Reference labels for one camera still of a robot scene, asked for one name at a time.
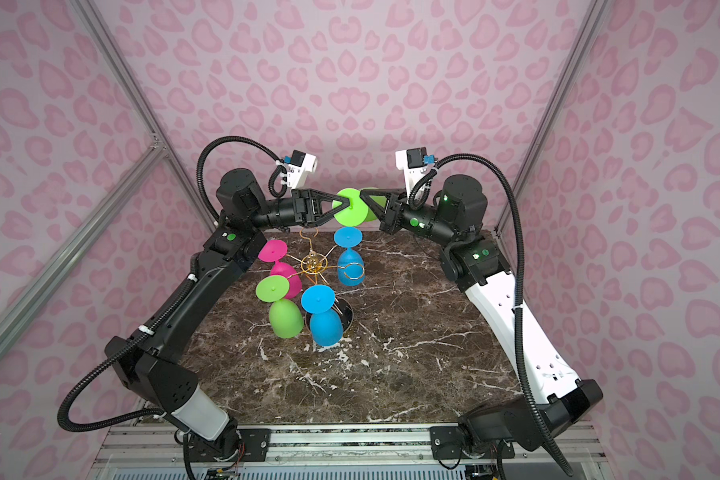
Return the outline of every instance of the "robotic arm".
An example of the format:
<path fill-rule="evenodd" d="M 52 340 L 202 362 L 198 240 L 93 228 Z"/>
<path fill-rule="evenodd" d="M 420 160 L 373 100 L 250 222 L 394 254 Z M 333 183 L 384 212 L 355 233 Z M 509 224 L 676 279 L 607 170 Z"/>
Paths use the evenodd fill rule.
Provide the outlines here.
<path fill-rule="evenodd" d="M 398 167 L 407 172 L 406 188 L 368 189 L 360 194 L 379 218 L 380 230 L 395 234 L 404 229 L 440 245 L 440 261 L 446 277 L 456 283 L 488 321 L 518 372 L 521 384 L 521 374 L 528 373 L 524 397 L 498 407 L 478 406 L 458 419 L 463 450 L 480 456 L 491 447 L 499 449 L 503 442 L 510 441 L 527 450 L 539 446 L 550 450 L 552 437 L 586 414 L 602 399 L 602 391 L 594 380 L 579 379 L 527 311 L 525 325 L 520 330 L 519 356 L 524 369 L 518 368 L 515 278 L 495 242 L 480 233 L 488 205 L 480 183 L 467 175 L 453 175 L 445 181 L 442 192 L 434 196 L 433 201 L 439 201 L 426 205 L 432 177 L 442 162 L 447 163 L 450 158 L 435 163 L 434 157 L 427 156 L 423 148 L 398 152 L 396 158 L 400 163 Z M 301 152 L 294 152 L 290 162 L 285 163 L 293 168 L 283 172 L 278 163 L 276 173 L 284 174 L 286 185 L 302 186 L 303 175 L 315 169 L 314 157 Z M 429 165 L 434 168 L 427 172 Z M 425 184 L 420 194 L 418 191 Z M 218 227 L 204 243 L 202 252 L 193 256 L 187 280 L 128 339 L 115 337 L 106 345 L 107 360 L 83 378 L 62 402 L 58 413 L 62 428 L 85 432 L 139 416 L 159 415 L 182 432 L 192 432 L 194 441 L 200 442 L 217 460 L 240 454 L 242 437 L 237 420 L 202 391 L 197 374 L 180 366 L 179 360 L 192 334 L 221 294 L 238 281 L 258 257 L 266 243 L 263 230 L 319 226 L 350 202 L 345 197 L 313 189 L 293 189 L 290 197 L 282 193 L 284 191 L 280 197 L 266 200 L 256 178 L 247 169 L 231 170 L 223 176 L 216 192 L 222 206 Z M 374 197 L 383 197 L 383 201 Z M 339 205 L 324 211 L 324 203 L 334 201 Z M 528 347 L 526 354 L 522 351 L 523 344 Z M 72 402 L 109 366 L 115 368 L 125 388 L 156 408 L 96 423 L 72 422 L 69 419 Z M 547 427 L 548 438 L 540 429 L 541 423 Z"/>

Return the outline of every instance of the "white cable tie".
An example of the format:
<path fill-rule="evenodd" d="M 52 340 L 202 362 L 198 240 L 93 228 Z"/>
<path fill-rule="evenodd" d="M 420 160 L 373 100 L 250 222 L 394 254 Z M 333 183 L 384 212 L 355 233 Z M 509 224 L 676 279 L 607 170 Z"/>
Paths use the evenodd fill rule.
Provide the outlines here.
<path fill-rule="evenodd" d="M 154 336 L 154 334 L 155 334 L 155 331 L 146 325 L 139 325 L 139 330 L 141 330 L 144 333 L 148 333 L 150 336 Z"/>

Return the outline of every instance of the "metal frame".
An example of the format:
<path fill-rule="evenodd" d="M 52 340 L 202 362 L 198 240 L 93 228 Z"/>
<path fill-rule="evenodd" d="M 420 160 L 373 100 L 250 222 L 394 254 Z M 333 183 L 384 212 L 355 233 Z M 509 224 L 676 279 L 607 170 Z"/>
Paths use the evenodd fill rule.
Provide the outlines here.
<path fill-rule="evenodd" d="M 139 87 L 136 77 L 130 70 L 128 63 L 117 46 L 114 40 L 112 32 L 107 27 L 104 19 L 101 16 L 101 12 L 93 3 L 93 0 L 71 0 L 70 2 L 74 9 L 77 11 L 78 16 L 83 24 L 85 24 L 88 33 L 96 43 L 99 52 L 109 64 L 112 73 L 117 78 L 120 85 L 125 91 L 125 95 L 128 97 L 134 110 L 139 118 L 144 122 L 144 125 L 148 131 L 152 134 L 152 138 L 155 141 L 155 146 L 166 152 L 168 157 L 169 165 L 173 170 L 173 173 L 179 178 L 179 183 L 184 190 L 187 197 L 190 198 L 190 202 L 197 210 L 203 223 L 208 227 L 208 230 L 213 232 L 213 218 L 210 213 L 202 204 L 200 194 L 197 192 L 194 183 L 190 180 L 189 176 L 184 170 L 179 156 L 176 154 L 176 150 L 168 139 L 163 127 L 160 126 L 160 122 L 157 120 L 157 115 L 150 106 L 150 102 L 146 100 L 144 92 Z"/>
<path fill-rule="evenodd" d="M 541 117 L 539 127 L 536 129 L 534 137 L 530 142 L 530 147 L 523 158 L 518 177 L 512 186 L 512 191 L 516 198 L 519 198 L 523 193 L 523 188 L 525 188 L 528 182 L 530 172 L 538 162 L 544 145 L 547 143 L 547 139 L 554 129 L 555 122 L 560 116 L 560 112 L 564 109 L 568 93 L 576 83 L 576 79 L 584 66 L 586 57 L 592 49 L 592 45 L 595 43 L 597 34 L 605 23 L 607 13 L 612 3 L 613 0 L 592 0 L 592 3 L 590 3 L 590 6 L 586 10 L 584 21 L 576 35 L 574 45 L 568 53 L 563 70 L 560 72 L 560 78 L 552 91 L 552 96 Z M 506 248 L 505 245 L 503 245 L 501 234 L 511 217 L 512 213 L 510 212 L 509 203 L 507 203 L 502 209 L 501 215 L 499 215 L 499 220 L 495 228 L 496 237 L 499 238 L 499 244 L 503 252 L 506 252 Z"/>
<path fill-rule="evenodd" d="M 270 428 L 269 450 L 257 466 L 432 466 L 429 428 L 455 423 L 381 423 L 327 425 L 251 425 Z M 112 468 L 159 468 L 182 463 L 182 448 L 173 440 L 174 426 L 141 424 L 112 427 L 96 454 L 92 472 Z M 560 449 L 572 462 L 607 462 L 603 447 L 590 422 L 578 422 L 557 437 Z M 513 462 L 552 462 L 545 450 L 528 452 L 514 445 Z M 463 458 L 462 464 L 485 464 L 489 459 Z M 197 463 L 193 467 L 229 466 L 229 463 Z"/>
<path fill-rule="evenodd" d="M 40 309 L 163 158 L 165 154 L 161 148 L 148 149 L 86 218 L 84 224 L 48 260 L 43 271 L 32 280 L 21 297 L 0 315 L 0 359 L 21 338 Z"/>

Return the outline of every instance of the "pink leopard print wallpaper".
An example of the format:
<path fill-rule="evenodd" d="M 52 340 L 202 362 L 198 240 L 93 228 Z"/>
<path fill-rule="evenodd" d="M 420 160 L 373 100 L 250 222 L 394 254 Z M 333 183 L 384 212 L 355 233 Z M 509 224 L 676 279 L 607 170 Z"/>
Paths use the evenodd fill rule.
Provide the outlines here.
<path fill-rule="evenodd" d="M 148 138 L 64 0 L 0 2 L 0 314 Z"/>
<path fill-rule="evenodd" d="M 85 478 L 106 430 L 70 433 L 61 399 L 186 278 L 206 236 L 176 178 L 158 166 L 0 361 L 0 480 Z M 112 369 L 72 408 L 92 422 L 132 411 L 136 396 Z"/>
<path fill-rule="evenodd" d="M 521 215 L 617 477 L 720 478 L 720 2 L 616 2 Z"/>
<path fill-rule="evenodd" d="M 418 146 L 485 155 L 513 179 L 589 2 L 96 4 L 192 178 L 209 140 L 238 134 L 317 155 L 307 187 L 336 192 L 404 187 L 394 151 Z M 258 150 L 217 150 L 206 163 L 213 202 L 231 168 L 262 185 L 274 168 Z M 484 182 L 493 227 L 499 184 L 471 165 L 449 169 L 465 171 Z"/>

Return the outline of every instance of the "marble table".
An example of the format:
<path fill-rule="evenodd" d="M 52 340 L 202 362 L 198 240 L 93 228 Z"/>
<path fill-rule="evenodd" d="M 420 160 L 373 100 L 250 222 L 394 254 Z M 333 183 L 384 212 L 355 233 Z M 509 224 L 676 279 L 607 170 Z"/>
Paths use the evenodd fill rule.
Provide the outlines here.
<path fill-rule="evenodd" d="M 272 333 L 269 304 L 254 293 L 272 264 L 259 261 L 195 332 L 182 364 L 241 424 L 452 422 L 480 402 L 520 394 L 490 327 L 428 256 L 437 255 L 435 245 L 419 246 L 408 232 L 364 235 L 355 249 L 365 282 L 344 286 L 335 270 L 326 277 L 354 309 L 339 345 L 317 347 L 306 328 L 289 340 Z M 283 239 L 297 257 L 308 252 L 297 234 L 266 236 Z M 327 253 L 332 232 L 314 245 Z"/>

